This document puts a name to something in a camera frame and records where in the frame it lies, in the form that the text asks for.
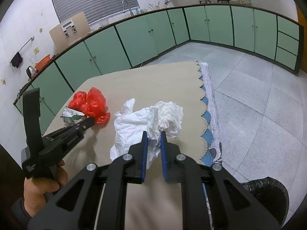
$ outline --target black garbage bag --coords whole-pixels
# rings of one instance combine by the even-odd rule
[[[286,187],[269,176],[244,182],[242,185],[256,197],[282,227],[289,210],[289,194]]]

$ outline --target crumpled white tissue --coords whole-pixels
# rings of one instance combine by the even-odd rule
[[[152,161],[160,153],[160,132],[165,131],[171,138],[179,136],[182,129],[183,108],[173,102],[160,101],[151,107],[133,112],[134,104],[134,98],[127,100],[121,111],[115,113],[116,135],[115,143],[110,150],[110,158],[113,161],[128,153],[130,146],[140,143],[143,131],[147,131],[149,141],[146,168],[149,169]]]

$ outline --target faucet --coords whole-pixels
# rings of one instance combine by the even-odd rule
[[[129,11],[130,11],[130,15],[133,16],[133,13],[132,13],[132,11],[131,11],[131,8],[130,8],[130,6],[129,6],[129,3],[128,3],[126,0],[122,0],[122,12],[123,12],[123,13],[126,13],[124,2],[127,3],[128,8],[129,8]]]

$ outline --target dark sleeve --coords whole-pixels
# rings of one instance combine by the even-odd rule
[[[22,223],[25,227],[27,227],[31,216],[25,210],[24,198],[19,198],[12,206],[12,211],[15,217]]]

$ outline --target silver bolt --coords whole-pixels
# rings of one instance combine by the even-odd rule
[[[122,156],[122,159],[124,159],[125,161],[130,161],[132,159],[132,155],[131,154],[125,154]]]
[[[215,164],[212,165],[212,168],[215,171],[220,171],[222,169],[222,166],[219,163],[215,163]]]
[[[178,161],[184,161],[187,157],[184,154],[178,154],[176,158]]]
[[[93,171],[93,170],[96,169],[96,165],[95,165],[94,163],[90,163],[90,164],[88,164],[88,165],[86,166],[86,169],[87,169],[88,171]]]

